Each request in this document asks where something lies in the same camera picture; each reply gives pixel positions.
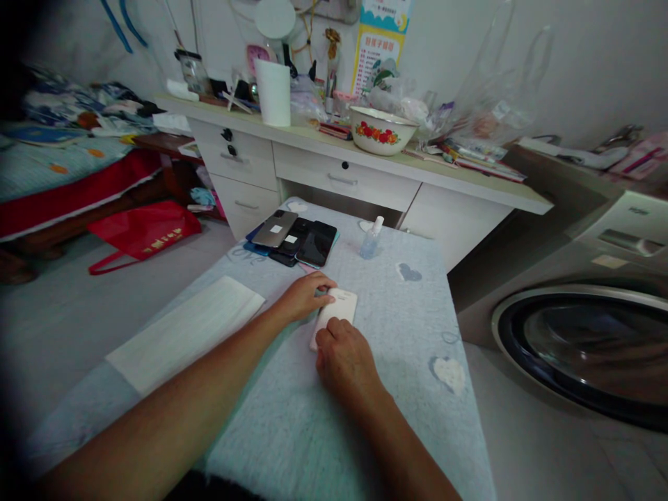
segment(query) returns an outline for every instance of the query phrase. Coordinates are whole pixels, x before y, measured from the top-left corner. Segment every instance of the toiletries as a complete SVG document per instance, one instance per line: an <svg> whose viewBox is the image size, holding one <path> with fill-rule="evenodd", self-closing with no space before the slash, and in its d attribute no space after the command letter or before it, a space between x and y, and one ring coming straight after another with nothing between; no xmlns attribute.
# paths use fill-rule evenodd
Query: toiletries
<svg viewBox="0 0 668 501"><path fill-rule="evenodd" d="M385 219L382 216L376 218L374 225L367 231L364 237L362 248L360 249L360 256L364 259L371 259L376 255L376 248L378 247L378 240L381 236L381 228L383 227Z"/></svg>

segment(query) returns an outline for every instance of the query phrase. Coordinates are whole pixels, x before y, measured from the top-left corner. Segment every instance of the poster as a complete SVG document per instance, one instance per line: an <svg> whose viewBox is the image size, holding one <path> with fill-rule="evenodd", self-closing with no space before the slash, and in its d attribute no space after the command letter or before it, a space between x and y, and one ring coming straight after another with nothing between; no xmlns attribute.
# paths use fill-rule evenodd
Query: poster
<svg viewBox="0 0 668 501"><path fill-rule="evenodd" d="M363 0L352 95L365 89L374 64L392 58L399 65L413 0Z"/></svg>

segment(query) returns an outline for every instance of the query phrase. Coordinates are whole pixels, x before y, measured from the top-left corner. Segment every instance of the cabinet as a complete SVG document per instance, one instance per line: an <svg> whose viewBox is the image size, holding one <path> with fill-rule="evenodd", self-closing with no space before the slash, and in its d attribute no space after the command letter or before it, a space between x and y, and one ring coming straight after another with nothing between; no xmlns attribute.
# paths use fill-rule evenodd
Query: cabinet
<svg viewBox="0 0 668 501"><path fill-rule="evenodd" d="M436 240L450 271L513 210L507 205L422 183L401 230Z"/></svg>
<svg viewBox="0 0 668 501"><path fill-rule="evenodd" d="M276 191L211 174L235 239L241 240L280 205Z"/></svg>
<svg viewBox="0 0 668 501"><path fill-rule="evenodd" d="M409 180L292 146L273 144L276 175L314 188L405 212L420 187Z"/></svg>
<svg viewBox="0 0 668 501"><path fill-rule="evenodd" d="M271 141L199 120L188 123L211 174L277 191Z"/></svg>

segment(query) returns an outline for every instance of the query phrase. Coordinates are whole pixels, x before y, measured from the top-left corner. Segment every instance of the wooden bed frame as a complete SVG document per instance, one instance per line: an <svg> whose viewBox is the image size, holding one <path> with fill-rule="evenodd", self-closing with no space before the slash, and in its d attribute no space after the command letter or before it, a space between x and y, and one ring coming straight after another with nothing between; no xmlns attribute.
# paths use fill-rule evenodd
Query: wooden bed frame
<svg viewBox="0 0 668 501"><path fill-rule="evenodd" d="M167 189L164 173L160 172L150 181L126 191L116 200L65 219L44 230L2 244L0 247L0 283L16 285L29 282L37 277L37 273L26 260L20 257L21 255L46 260L58 259L64 254L60 244L85 233L89 223L169 196L170 191Z"/></svg>

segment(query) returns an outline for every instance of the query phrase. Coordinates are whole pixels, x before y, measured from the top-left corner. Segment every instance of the silver phone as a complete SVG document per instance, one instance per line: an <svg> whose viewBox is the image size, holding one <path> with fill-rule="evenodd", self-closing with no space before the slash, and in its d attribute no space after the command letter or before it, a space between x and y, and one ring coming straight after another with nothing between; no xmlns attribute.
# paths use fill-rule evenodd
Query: silver phone
<svg viewBox="0 0 668 501"><path fill-rule="evenodd" d="M280 247L298 217L296 212L277 210L264 222L264 226L253 237L252 242L271 248Z"/></svg>

